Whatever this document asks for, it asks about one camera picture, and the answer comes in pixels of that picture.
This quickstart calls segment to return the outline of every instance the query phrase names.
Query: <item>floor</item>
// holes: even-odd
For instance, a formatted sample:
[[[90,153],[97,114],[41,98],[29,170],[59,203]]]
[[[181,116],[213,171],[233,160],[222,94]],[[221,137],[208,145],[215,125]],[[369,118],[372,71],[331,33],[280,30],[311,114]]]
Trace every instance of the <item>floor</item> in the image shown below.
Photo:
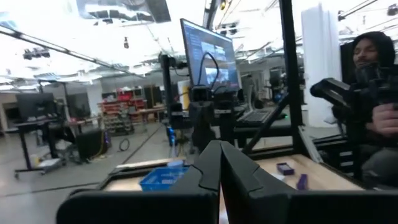
[[[154,123],[147,128],[147,132],[137,128],[133,135],[113,137],[113,147],[105,159],[84,165],[68,164],[45,175],[21,174],[19,180],[13,176],[14,169],[24,167],[19,138],[0,138],[0,223],[53,224],[58,206],[72,190],[95,187],[119,164],[170,157],[165,127]],[[308,128],[308,132],[313,138],[337,133],[336,128]],[[119,143],[124,138],[129,139],[130,148],[119,152]],[[38,153],[40,148],[36,147],[34,135],[28,135],[27,140],[29,152]],[[291,138],[261,139],[256,147],[281,144],[291,144]]]

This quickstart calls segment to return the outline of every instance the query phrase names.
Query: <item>shelving unit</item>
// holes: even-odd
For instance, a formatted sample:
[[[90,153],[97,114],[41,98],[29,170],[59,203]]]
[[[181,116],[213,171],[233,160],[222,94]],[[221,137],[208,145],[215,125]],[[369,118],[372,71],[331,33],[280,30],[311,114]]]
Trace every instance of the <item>shelving unit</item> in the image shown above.
[[[99,103],[105,128],[112,135],[131,134],[134,132],[129,115],[129,101]]]
[[[130,110],[131,121],[134,124],[141,123],[142,118],[138,113],[136,113],[136,111],[145,109],[144,99],[142,98],[130,99],[130,105],[131,107],[134,107],[133,110]]]
[[[98,106],[103,114],[105,128],[110,134],[131,134],[134,132],[134,124],[142,122],[137,111],[145,109],[145,101],[142,98],[125,98],[98,103]]]

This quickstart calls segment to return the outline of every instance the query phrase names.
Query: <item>purple object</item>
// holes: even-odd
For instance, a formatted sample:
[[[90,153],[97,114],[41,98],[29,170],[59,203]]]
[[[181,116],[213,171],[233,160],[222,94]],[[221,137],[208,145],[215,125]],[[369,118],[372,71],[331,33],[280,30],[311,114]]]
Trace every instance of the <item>purple object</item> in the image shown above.
[[[276,164],[276,168],[283,175],[294,175],[294,169],[291,168],[286,162]]]
[[[297,190],[308,190],[308,175],[302,174],[297,182]]]

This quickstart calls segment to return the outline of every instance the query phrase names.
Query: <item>metal pole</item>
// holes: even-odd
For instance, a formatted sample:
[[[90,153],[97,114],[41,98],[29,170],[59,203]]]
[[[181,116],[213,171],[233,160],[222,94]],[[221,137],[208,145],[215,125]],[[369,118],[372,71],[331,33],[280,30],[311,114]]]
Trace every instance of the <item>metal pole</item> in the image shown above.
[[[42,81],[41,80],[39,80],[39,92],[40,93],[43,93],[44,91],[43,91],[43,86],[42,86]]]
[[[173,103],[172,84],[170,80],[170,62],[169,56],[160,56],[160,64],[163,71],[163,86],[166,99],[167,116],[171,117],[171,104]]]
[[[297,65],[296,38],[294,32],[294,20],[292,12],[292,0],[279,0],[280,19],[282,21],[282,35],[284,38],[285,66],[287,74],[287,91],[289,98],[289,110],[292,123],[293,145],[299,153],[306,154],[303,141],[300,137],[299,126],[303,125],[301,114],[299,66]]]
[[[62,83],[62,85],[63,85],[63,94],[65,94],[65,108],[68,109],[68,115],[70,117],[67,84],[66,83]]]

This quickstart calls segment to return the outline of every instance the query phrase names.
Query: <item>blue plastic bin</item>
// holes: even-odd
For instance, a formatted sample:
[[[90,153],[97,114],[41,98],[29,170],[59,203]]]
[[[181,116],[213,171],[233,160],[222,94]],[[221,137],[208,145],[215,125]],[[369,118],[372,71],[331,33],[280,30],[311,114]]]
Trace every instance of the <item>blue plastic bin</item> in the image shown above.
[[[168,190],[184,173],[188,167],[169,168],[159,167],[152,170],[139,182],[143,191]]]

